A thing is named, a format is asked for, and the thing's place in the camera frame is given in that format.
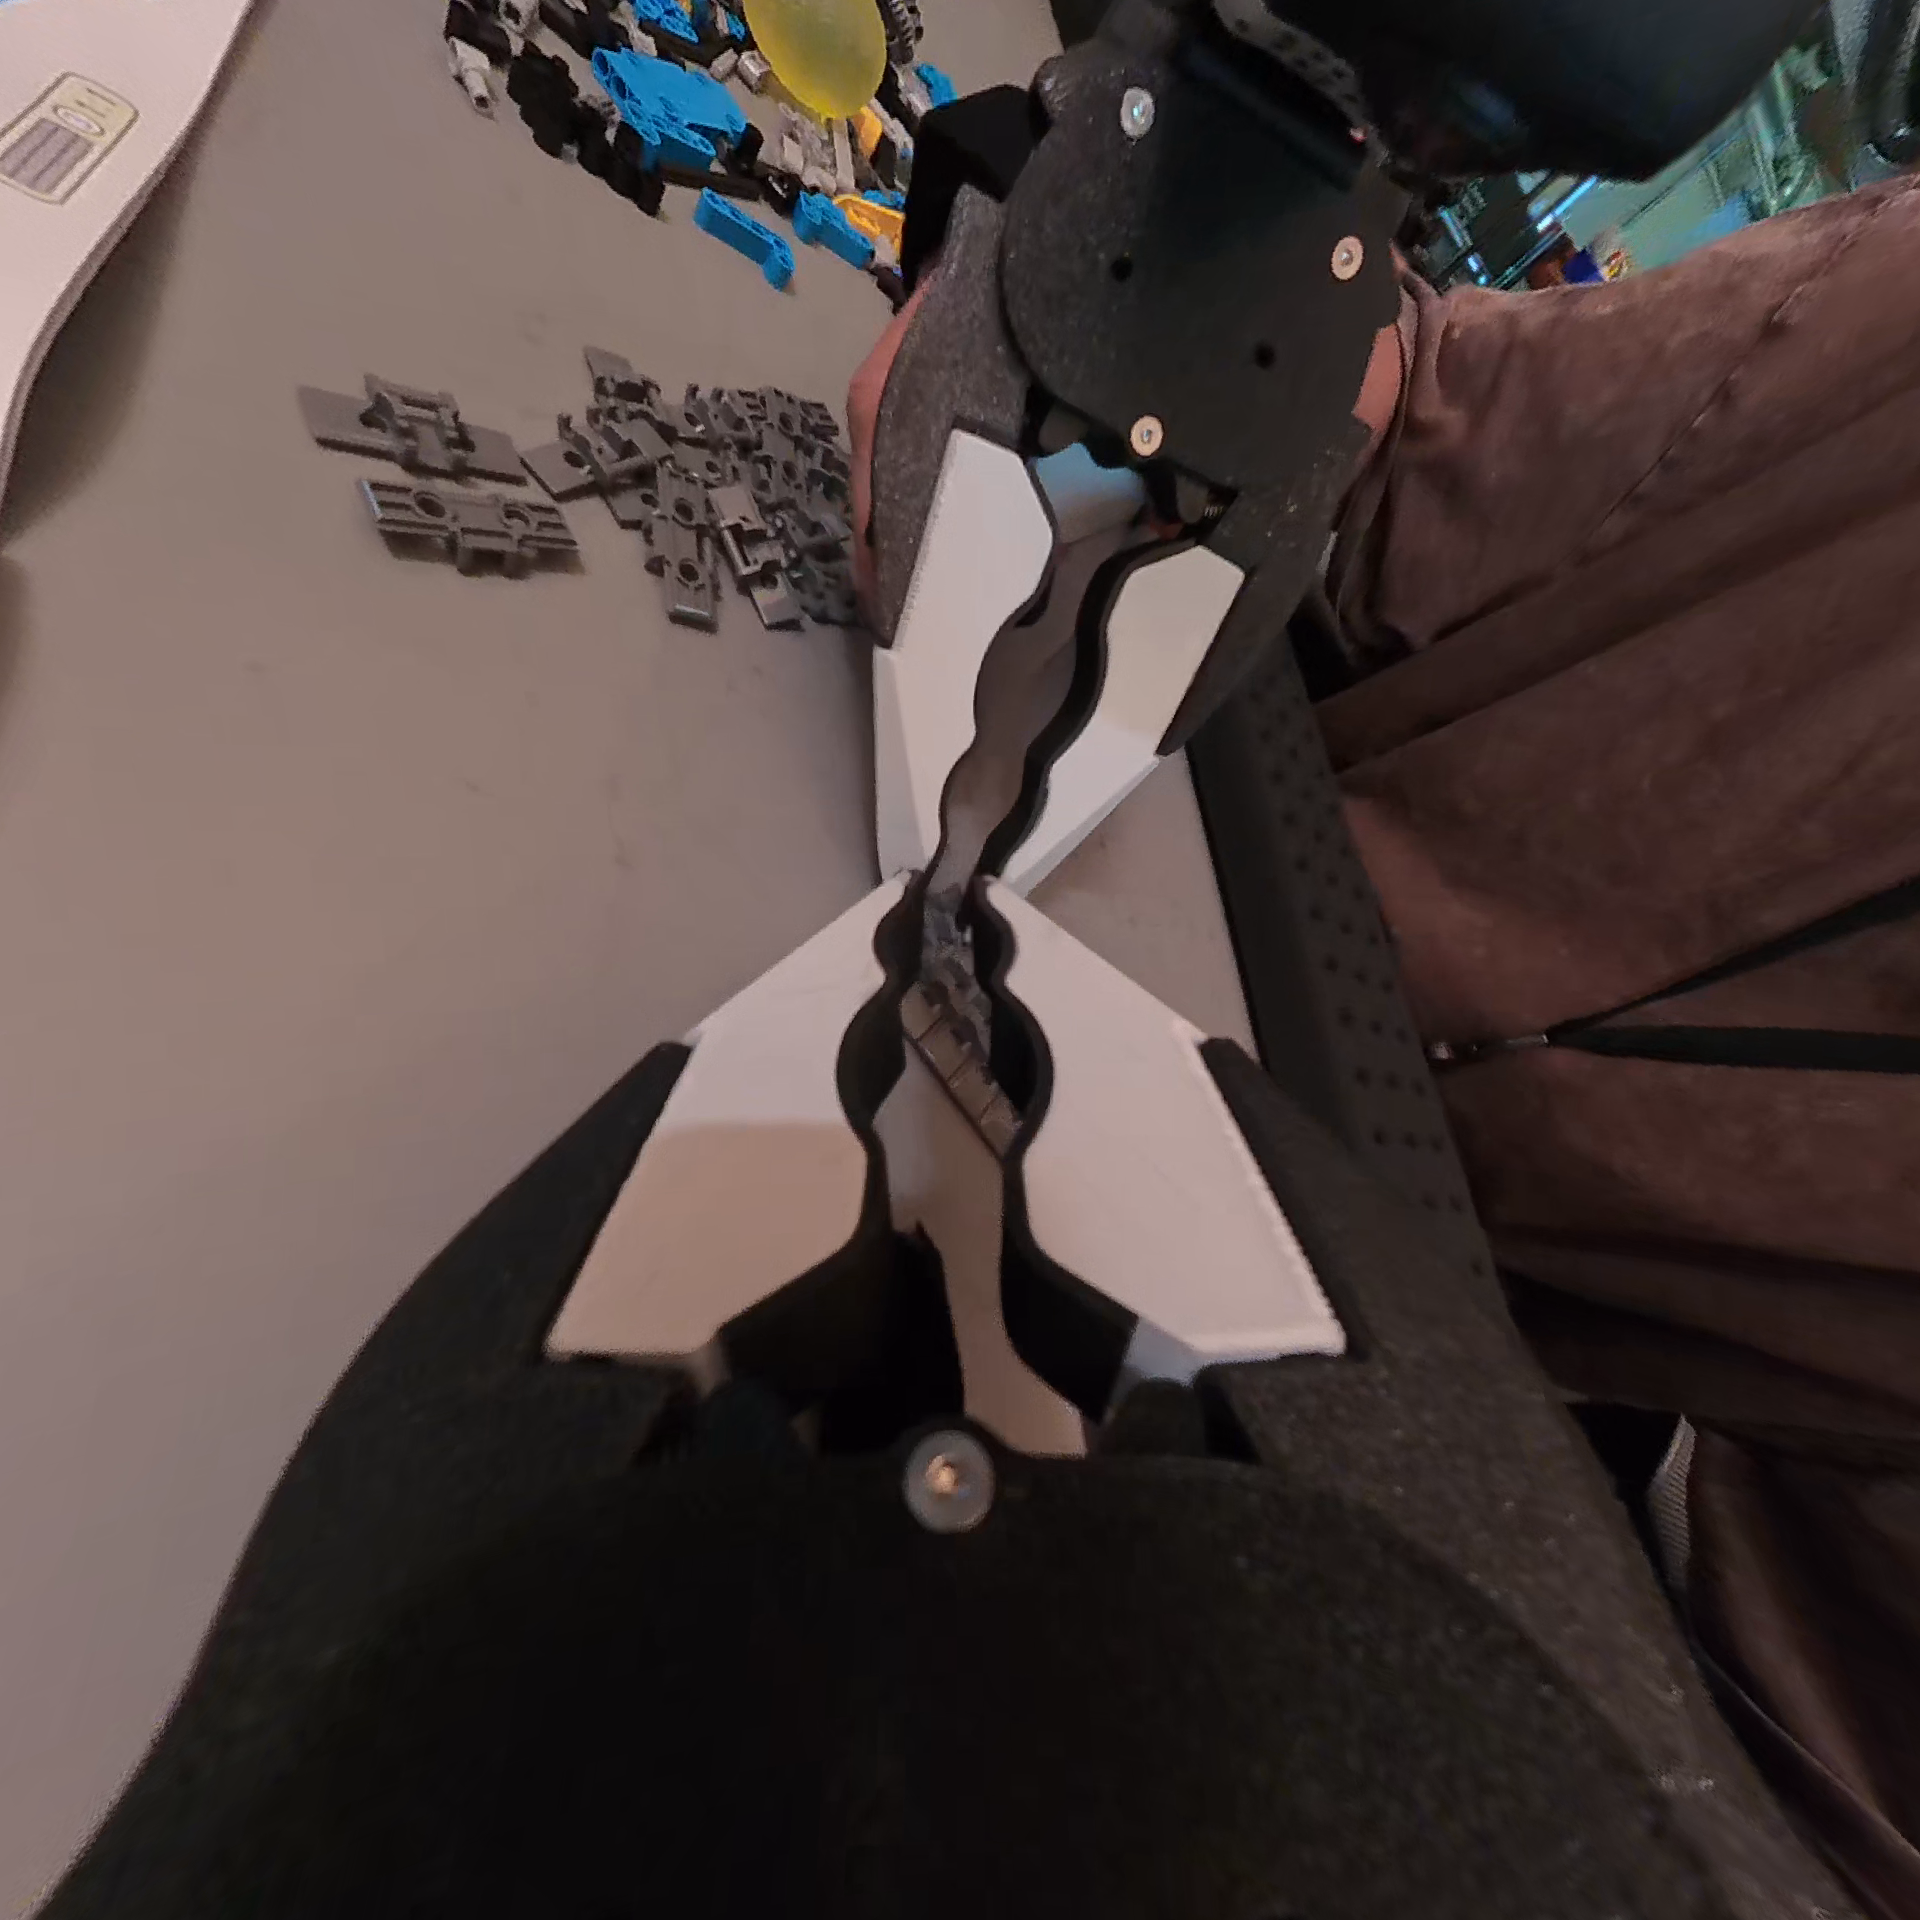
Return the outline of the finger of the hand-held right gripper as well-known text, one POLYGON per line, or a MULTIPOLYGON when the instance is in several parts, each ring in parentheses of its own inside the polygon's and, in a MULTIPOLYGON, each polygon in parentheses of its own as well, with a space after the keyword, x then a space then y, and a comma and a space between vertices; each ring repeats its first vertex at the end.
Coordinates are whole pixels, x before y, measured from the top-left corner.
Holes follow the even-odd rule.
POLYGON ((878 878, 928 870, 948 788, 976 741, 987 657, 1043 597, 1059 525, 1024 457, 955 430, 896 640, 875 654, 878 878))
POLYGON ((1037 801, 984 866, 1006 889, 1044 881, 1166 756, 1166 733, 1245 573, 1198 543, 1122 556, 1092 629, 1092 694, 1043 748, 1037 801))

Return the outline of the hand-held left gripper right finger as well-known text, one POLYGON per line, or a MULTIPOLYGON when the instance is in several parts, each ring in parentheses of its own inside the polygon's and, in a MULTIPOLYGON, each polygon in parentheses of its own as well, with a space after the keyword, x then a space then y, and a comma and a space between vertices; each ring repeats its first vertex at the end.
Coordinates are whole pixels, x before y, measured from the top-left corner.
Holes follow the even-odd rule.
POLYGON ((1191 1383, 1334 1359, 1348 1336, 1245 1132, 1234 1045, 1135 986, 1001 881, 976 894, 1001 1159, 998 1305, 1050 1388, 1191 1383))

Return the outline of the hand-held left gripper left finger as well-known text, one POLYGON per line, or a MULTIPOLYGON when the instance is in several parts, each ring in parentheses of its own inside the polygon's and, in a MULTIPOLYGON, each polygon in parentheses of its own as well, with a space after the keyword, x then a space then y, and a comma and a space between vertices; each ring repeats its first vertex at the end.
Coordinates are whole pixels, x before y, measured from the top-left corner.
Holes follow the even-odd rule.
POLYGON ((853 1370, 890 1264, 878 1111, 902 1066, 920 885, 885 878, 730 993, 669 1085, 549 1327, 553 1359, 853 1370))

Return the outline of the pile of grey track links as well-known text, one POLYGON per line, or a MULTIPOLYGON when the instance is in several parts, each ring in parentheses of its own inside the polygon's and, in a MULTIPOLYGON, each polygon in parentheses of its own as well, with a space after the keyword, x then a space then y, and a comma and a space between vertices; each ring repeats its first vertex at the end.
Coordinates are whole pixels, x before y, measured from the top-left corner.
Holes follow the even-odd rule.
POLYGON ((383 546, 459 573, 526 579, 581 560, 568 509, 598 504, 638 536, 675 627, 715 632, 735 591, 770 632, 860 621, 853 460, 829 406, 777 384, 669 395, 610 349, 586 349, 587 400, 542 443, 477 425, 443 387, 367 376, 300 384, 312 443, 360 475, 383 546))

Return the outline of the person's right forearm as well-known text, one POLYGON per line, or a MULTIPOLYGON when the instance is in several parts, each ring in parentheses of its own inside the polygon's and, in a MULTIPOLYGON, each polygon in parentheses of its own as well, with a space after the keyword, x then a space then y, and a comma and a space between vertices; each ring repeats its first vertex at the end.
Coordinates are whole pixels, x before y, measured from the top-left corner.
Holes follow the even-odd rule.
POLYGON ((1414 319, 1416 303, 1403 286, 1398 286, 1398 315, 1375 334, 1368 364, 1353 400, 1353 419, 1368 435, 1368 443, 1378 443, 1400 412, 1414 319))

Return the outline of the grey desk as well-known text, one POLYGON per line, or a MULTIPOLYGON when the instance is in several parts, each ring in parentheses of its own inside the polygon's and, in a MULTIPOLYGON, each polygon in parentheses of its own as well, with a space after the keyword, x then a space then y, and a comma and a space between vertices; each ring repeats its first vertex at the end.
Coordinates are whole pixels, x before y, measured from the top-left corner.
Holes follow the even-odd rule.
POLYGON ((887 299, 796 263, 477 113, 430 3, 259 3, 46 357, 2 504, 2 1917, 399 1294, 875 881, 863 640, 669 623, 594 499, 571 571, 403 557, 297 391, 536 443, 598 347, 842 412, 887 299))

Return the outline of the pile of mixed building parts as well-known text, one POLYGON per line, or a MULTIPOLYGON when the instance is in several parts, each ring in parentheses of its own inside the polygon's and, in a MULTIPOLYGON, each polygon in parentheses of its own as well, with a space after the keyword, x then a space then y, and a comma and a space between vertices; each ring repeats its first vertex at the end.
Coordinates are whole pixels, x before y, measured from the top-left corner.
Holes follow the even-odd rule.
POLYGON ((497 108, 513 108, 505 68, 526 41, 558 54, 581 93, 606 105, 591 76, 594 47, 633 47, 708 70, 730 88, 756 133, 715 170, 661 162, 657 173, 665 181, 661 215, 669 192, 688 192, 691 206, 702 190, 729 192, 792 250, 801 246, 791 228, 792 201, 801 190, 821 190, 875 237, 875 268, 863 278, 897 303, 903 298, 903 190, 919 126, 928 110, 955 105, 956 88, 920 54, 920 3, 878 3, 878 12, 887 31, 887 68, 868 105, 840 120, 813 116, 782 88, 739 3, 443 3, 442 36, 466 40, 491 54, 497 108))

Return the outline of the yellow plastic dome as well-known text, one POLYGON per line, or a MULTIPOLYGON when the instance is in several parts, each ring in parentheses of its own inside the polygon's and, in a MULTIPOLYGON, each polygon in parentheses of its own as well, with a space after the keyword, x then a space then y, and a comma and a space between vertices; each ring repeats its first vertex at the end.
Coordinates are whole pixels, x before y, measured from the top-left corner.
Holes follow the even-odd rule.
POLYGON ((739 3, 782 88, 823 120, 856 116, 887 68, 878 3, 739 3))

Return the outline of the blue building block assembly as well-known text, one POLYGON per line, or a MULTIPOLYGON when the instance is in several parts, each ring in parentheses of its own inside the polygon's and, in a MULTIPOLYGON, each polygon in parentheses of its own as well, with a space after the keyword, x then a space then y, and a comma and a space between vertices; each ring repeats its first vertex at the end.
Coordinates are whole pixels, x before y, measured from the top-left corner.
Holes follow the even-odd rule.
POLYGON ((638 133, 644 162, 715 170, 753 137, 724 81, 633 47, 594 47, 591 76, 638 133))

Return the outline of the pile of black building parts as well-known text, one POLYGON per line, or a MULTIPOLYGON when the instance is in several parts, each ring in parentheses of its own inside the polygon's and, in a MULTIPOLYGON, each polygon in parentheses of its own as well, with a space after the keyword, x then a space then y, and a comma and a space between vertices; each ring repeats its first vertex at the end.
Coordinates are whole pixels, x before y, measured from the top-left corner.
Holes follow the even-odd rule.
POLYGON ((606 102, 581 93, 558 54, 526 41, 511 58, 505 93, 542 154, 576 157, 614 196, 661 215, 665 181, 645 162, 641 133, 606 102))

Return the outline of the instruction booklet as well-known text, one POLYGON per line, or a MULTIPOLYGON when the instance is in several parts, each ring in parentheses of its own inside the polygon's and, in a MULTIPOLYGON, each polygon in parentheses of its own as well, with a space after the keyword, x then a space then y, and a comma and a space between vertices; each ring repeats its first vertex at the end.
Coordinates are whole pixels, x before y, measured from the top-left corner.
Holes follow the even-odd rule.
POLYGON ((2 475, 63 323, 206 110, 250 3, 2 3, 2 475))

